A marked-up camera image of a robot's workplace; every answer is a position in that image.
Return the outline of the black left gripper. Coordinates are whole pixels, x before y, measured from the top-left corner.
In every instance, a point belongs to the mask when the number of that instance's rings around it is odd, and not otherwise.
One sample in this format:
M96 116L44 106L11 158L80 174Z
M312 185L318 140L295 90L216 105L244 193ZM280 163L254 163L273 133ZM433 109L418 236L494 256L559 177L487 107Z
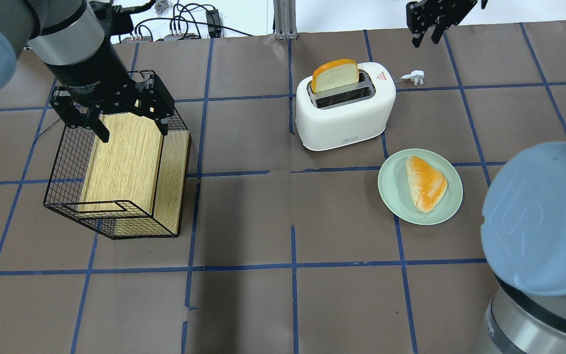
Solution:
M48 64L60 85L50 105L67 128L85 128L108 143L102 115L135 114L155 121L160 134L175 130L174 98L154 70L127 70L113 47L79 63Z

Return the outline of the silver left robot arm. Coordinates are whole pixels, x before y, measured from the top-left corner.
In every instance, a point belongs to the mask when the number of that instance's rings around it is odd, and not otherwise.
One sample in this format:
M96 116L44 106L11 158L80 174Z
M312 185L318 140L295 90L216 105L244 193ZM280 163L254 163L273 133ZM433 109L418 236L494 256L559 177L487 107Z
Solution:
M131 113L155 121L162 135L178 117L174 99L153 70L142 82L117 56L111 37L133 30L132 14L156 4L133 7L110 0L0 0L0 90L13 77L26 46L60 82L50 105L69 128L92 130L107 143L101 115Z

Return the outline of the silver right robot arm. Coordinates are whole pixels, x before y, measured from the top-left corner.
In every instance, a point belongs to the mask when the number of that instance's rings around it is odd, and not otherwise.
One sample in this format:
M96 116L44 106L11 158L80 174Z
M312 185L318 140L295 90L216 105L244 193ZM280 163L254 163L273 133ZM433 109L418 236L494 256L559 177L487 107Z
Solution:
M400 223L421 354L566 354L566 21L460 26L404 45L391 150L459 163L449 222Z

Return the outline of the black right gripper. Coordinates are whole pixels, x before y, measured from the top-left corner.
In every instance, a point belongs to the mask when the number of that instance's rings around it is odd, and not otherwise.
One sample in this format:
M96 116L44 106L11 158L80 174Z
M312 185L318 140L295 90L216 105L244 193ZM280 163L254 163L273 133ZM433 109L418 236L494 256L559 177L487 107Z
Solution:
M446 31L447 26L456 26L477 5L485 9L487 0L419 0L406 4L406 23L411 31L412 43L415 48L420 47L423 33L429 27L442 23L444 27L434 27L431 40L438 44Z

